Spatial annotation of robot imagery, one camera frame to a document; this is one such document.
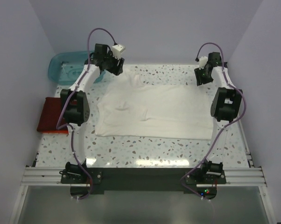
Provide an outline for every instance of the blue bin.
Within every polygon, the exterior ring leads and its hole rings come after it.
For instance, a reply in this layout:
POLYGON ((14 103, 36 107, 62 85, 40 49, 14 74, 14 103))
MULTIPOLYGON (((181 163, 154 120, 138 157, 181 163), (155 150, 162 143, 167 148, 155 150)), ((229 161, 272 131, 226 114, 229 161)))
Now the blue bin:
MULTIPOLYGON (((48 78, 60 85, 74 84, 83 71, 87 58, 87 51, 61 53, 54 56, 48 67, 48 78)), ((105 71, 95 80, 95 83, 100 82, 104 74, 105 71)))

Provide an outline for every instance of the white t-shirt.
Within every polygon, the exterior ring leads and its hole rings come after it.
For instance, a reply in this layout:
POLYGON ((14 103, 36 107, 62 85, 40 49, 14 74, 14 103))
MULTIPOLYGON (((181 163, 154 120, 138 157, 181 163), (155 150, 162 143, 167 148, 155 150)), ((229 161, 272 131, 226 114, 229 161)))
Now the white t-shirt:
POLYGON ((192 85, 146 85, 125 72, 98 103, 97 136, 141 136, 210 140, 207 95, 192 85))

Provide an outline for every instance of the red towel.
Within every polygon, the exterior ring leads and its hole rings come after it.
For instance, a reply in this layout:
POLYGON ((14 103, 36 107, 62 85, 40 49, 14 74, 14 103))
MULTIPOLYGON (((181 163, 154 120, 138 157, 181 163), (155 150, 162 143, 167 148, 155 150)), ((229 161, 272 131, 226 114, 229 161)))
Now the red towel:
MULTIPOLYGON (((42 133, 65 133, 68 134, 67 127, 60 130, 56 129, 58 118, 62 111, 61 98, 46 97, 43 110, 41 113, 39 125, 37 131, 42 133)), ((61 125, 66 124, 65 120, 62 119, 61 125)))

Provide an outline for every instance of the lavender wall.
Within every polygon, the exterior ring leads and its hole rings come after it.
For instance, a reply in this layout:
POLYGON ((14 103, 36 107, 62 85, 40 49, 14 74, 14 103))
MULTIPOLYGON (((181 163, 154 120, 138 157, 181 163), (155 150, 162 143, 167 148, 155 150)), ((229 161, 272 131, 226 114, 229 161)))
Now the lavender wall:
POLYGON ((53 49, 28 0, 0 0, 0 224, 8 223, 31 164, 53 49))
POLYGON ((229 74, 247 98, 246 137, 281 221, 281 0, 263 1, 229 60, 229 74))
MULTIPOLYGON (((103 27, 127 47, 128 63, 193 62, 201 44, 236 49, 262 0, 30 0, 56 53, 86 49, 103 27)), ((112 43, 100 31, 94 43, 112 43)), ((216 48, 206 47, 202 53, 216 48)))

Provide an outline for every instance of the speckled surface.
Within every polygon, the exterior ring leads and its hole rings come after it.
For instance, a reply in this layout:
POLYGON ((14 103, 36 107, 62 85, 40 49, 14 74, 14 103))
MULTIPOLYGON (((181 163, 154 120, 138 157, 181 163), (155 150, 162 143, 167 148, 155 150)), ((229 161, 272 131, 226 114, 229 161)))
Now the speckled surface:
MULTIPOLYGON (((137 71, 145 84, 184 84, 196 85, 195 65, 126 65, 124 70, 137 71)), ((97 103, 114 78, 106 73, 100 83, 88 91, 91 116, 85 132, 85 153, 88 166, 93 167, 194 167, 205 156, 210 141, 179 140, 149 137, 97 137, 94 126, 98 121, 97 103)), ((67 86, 58 86, 60 90, 67 86)), ((217 87, 214 84, 205 88, 210 103, 217 87)), ((37 167, 64 167, 70 154, 70 137, 64 134, 44 134, 40 142, 37 167)), ((246 148, 238 124, 231 126, 223 152, 214 150, 215 156, 222 156, 226 168, 247 168, 246 148)))

